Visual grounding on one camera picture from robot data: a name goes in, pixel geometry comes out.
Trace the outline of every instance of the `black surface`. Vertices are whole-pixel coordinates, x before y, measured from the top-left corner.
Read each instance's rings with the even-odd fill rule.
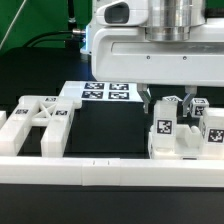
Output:
[[[22,95],[57,95],[65,80],[92,80],[89,65],[81,62],[77,52],[63,49],[13,49],[0,58],[0,72],[0,109],[7,108],[9,112]],[[152,86],[151,92],[154,101],[164,95],[184,96],[183,87]],[[199,94],[208,96],[214,105],[222,106],[222,88],[200,88]],[[115,155],[119,147],[124,150],[124,133],[114,134],[113,127],[128,130],[126,150],[130,152],[123,151],[119,155],[134,158],[140,155],[143,158],[152,116],[142,114],[140,105],[84,103],[74,119],[65,155],[78,156],[80,153],[82,156],[92,156],[96,149],[100,149],[101,143],[107,146],[97,153],[102,157],[105,149],[109,150],[110,156]],[[190,120],[178,118],[179,123],[189,123]],[[108,122],[107,134],[103,128],[105,121]],[[97,142],[97,129],[102,136],[101,143]],[[43,133],[43,128],[33,128],[20,156],[39,156],[39,141]],[[116,139],[110,145],[108,140],[113,135]],[[112,147],[117,144],[116,141],[122,142],[121,145]],[[223,188],[0,185],[2,224],[222,224],[223,207]]]
[[[0,58],[0,104],[16,105],[23,95],[57,96],[65,81],[75,80],[93,80],[78,52],[15,48]]]
[[[0,185],[0,222],[223,224],[220,189]]]

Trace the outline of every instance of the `white block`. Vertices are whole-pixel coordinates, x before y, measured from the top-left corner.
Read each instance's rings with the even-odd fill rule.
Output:
[[[165,101],[171,101],[171,102],[182,102],[183,100],[179,98],[178,96],[164,96],[163,100]]]
[[[72,100],[59,100],[41,140],[43,157],[62,157],[74,117]]]
[[[5,111],[0,111],[0,129],[6,122],[6,112]]]
[[[177,102],[157,101],[154,106],[154,118],[176,118]]]
[[[82,167],[83,185],[120,185],[120,159],[88,159]]]
[[[38,101],[19,104],[0,130],[0,156],[16,156],[31,129],[31,120],[39,110]]]
[[[200,118],[203,115],[203,111],[206,107],[209,107],[209,102],[206,98],[194,98],[190,103],[191,117]]]
[[[224,159],[224,109],[205,108],[201,123],[202,155]]]
[[[0,183],[82,185],[82,159],[0,157]]]

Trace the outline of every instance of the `white plastic part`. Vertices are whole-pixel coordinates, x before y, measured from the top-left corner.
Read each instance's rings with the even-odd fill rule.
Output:
[[[120,159],[89,159],[82,166],[82,184],[119,185]]]
[[[153,148],[173,150],[176,142],[176,102],[157,101],[154,107]]]
[[[224,159],[224,109],[205,108],[201,122],[200,153],[211,159]]]
[[[223,19],[208,19],[191,29],[190,40],[172,44],[145,40],[141,27],[102,28],[93,40],[92,72],[98,81],[224,86],[223,41]]]
[[[20,103],[0,130],[0,156],[16,156],[31,129],[32,117],[38,112],[37,100]]]
[[[182,102],[183,100],[178,97],[178,96],[164,96],[162,98],[163,100],[166,100],[166,101],[171,101],[171,102]]]
[[[108,7],[111,7],[113,5],[119,4],[119,3],[127,3],[129,7],[129,20],[125,24],[108,24],[105,21],[105,11]],[[120,1],[114,1],[111,4],[104,5],[100,7],[97,10],[96,18],[97,22],[100,25],[103,26],[138,26],[147,21],[149,17],[149,11],[148,11],[148,0],[120,0]]]
[[[43,156],[62,157],[74,110],[81,106],[81,99],[75,97],[21,97],[0,130],[0,156],[16,156],[31,127],[40,126],[47,127],[41,141]]]
[[[191,117],[200,118],[203,115],[203,111],[206,107],[209,107],[209,102],[206,98],[194,98],[190,103]]]
[[[0,183],[82,185],[82,159],[0,157]]]
[[[0,111],[0,129],[6,122],[6,112],[5,111]]]
[[[41,140],[43,157],[63,157],[73,117],[73,101],[59,100]]]
[[[108,160],[0,157],[0,183],[224,187],[223,161],[115,159],[108,167]]]
[[[155,105],[154,125],[149,133],[148,144],[151,158],[223,160],[224,109],[205,108],[199,129],[196,126],[190,128],[189,125],[176,125],[173,116],[171,117],[174,105],[168,101],[158,101]]]
[[[100,93],[99,98],[91,93]],[[110,97],[112,94],[127,94],[127,98]],[[109,82],[65,82],[60,95],[64,97],[82,99],[83,101],[121,101],[121,102],[142,102],[137,92],[136,83],[109,83]]]

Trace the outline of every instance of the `white platform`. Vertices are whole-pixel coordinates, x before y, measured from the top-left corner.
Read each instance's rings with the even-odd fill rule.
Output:
[[[83,91],[83,84],[67,82],[60,97],[63,95],[75,99],[80,94],[80,88],[75,91],[74,86],[77,85],[81,86]],[[44,97],[42,100],[46,103],[47,98]],[[49,124],[52,119],[49,114],[52,110],[55,111],[55,108],[43,108],[45,118],[41,118],[43,112],[40,112],[39,117],[32,118],[32,124]],[[46,158],[0,156],[0,183],[224,187],[224,161],[78,159],[49,156],[50,154],[46,155]]]

